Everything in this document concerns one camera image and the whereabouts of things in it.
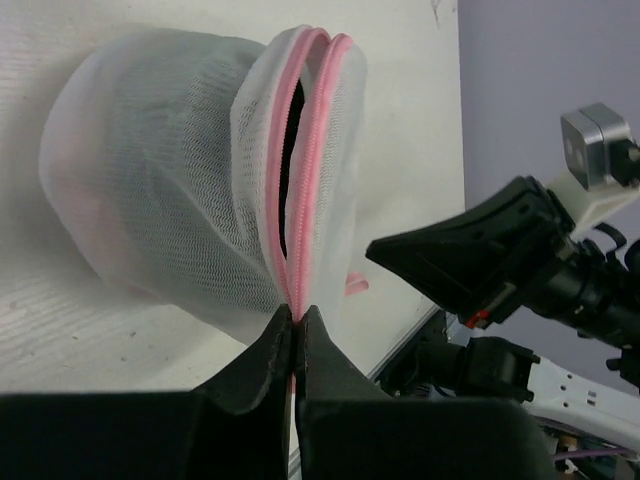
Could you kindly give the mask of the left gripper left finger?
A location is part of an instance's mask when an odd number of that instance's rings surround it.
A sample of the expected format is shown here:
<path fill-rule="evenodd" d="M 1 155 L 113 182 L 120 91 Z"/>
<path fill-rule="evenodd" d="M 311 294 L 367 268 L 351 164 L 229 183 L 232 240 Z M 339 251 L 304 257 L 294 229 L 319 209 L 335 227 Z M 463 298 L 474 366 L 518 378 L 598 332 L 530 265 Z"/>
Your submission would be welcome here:
<path fill-rule="evenodd" d="M 294 326 L 264 332 L 189 391 L 1 398 L 4 479 L 285 479 Z"/>

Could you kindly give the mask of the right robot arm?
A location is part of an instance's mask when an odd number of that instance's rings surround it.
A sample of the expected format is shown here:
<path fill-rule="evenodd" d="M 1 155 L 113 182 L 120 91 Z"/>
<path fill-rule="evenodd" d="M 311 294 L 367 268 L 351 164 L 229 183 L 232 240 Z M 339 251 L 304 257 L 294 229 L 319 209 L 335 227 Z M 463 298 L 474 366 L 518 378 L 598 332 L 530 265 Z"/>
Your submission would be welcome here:
<path fill-rule="evenodd" d="M 438 392 L 511 399 L 546 427 L 639 456 L 639 401 L 484 330 L 517 309 L 618 350 L 607 368 L 639 381 L 639 246 L 607 218 L 639 197 L 636 181 L 586 189 L 519 177 L 482 204 L 437 224 L 373 241 L 369 260 L 453 314 L 466 345 L 422 329 L 379 373 L 401 397 Z"/>

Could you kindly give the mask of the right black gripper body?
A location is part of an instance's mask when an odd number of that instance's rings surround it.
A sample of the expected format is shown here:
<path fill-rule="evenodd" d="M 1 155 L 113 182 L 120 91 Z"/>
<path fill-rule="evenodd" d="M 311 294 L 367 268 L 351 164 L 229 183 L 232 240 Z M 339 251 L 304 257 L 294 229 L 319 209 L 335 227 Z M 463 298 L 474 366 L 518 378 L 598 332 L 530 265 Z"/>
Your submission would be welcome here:
<path fill-rule="evenodd" d="M 556 320 L 585 338 L 618 349 L 639 345 L 639 243 L 601 222 L 595 229 L 615 247 L 603 252 L 586 239 L 554 275 L 535 287 L 524 306 Z"/>

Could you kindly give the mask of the white pink mesh laundry bag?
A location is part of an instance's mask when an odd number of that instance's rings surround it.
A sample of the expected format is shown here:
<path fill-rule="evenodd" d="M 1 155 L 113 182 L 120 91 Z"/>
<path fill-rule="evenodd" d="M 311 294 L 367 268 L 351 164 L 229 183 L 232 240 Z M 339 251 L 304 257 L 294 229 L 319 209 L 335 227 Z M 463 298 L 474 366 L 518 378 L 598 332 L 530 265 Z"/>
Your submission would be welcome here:
<path fill-rule="evenodd" d="M 72 74 L 46 121 L 42 188 L 106 282 L 252 343 L 275 310 L 315 306 L 335 331 L 351 271 L 367 61 L 345 34 L 301 25 L 270 43 L 154 29 Z M 281 155 L 297 82 L 287 258 Z"/>

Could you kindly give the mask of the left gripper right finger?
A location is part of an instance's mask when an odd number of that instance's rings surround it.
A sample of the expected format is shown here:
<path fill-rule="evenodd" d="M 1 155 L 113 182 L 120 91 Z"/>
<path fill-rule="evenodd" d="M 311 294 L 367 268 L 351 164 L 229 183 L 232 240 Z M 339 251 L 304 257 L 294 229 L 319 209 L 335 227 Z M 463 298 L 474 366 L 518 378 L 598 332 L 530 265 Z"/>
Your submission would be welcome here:
<path fill-rule="evenodd" d="M 295 418 L 304 479 L 552 479 L 543 435 L 494 399 L 395 399 L 331 340 L 319 309 L 297 327 Z"/>

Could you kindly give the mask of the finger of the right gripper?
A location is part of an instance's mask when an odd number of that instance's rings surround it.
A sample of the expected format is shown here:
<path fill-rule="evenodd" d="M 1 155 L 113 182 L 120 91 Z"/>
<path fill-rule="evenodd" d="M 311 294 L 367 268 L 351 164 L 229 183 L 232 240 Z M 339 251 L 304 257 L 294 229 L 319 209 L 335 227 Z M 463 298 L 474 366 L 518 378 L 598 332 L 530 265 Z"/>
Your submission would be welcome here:
<path fill-rule="evenodd" d="M 517 177 L 455 217 L 372 241 L 365 256 L 463 325 L 486 328 L 550 278 L 572 230 L 556 194 Z"/>

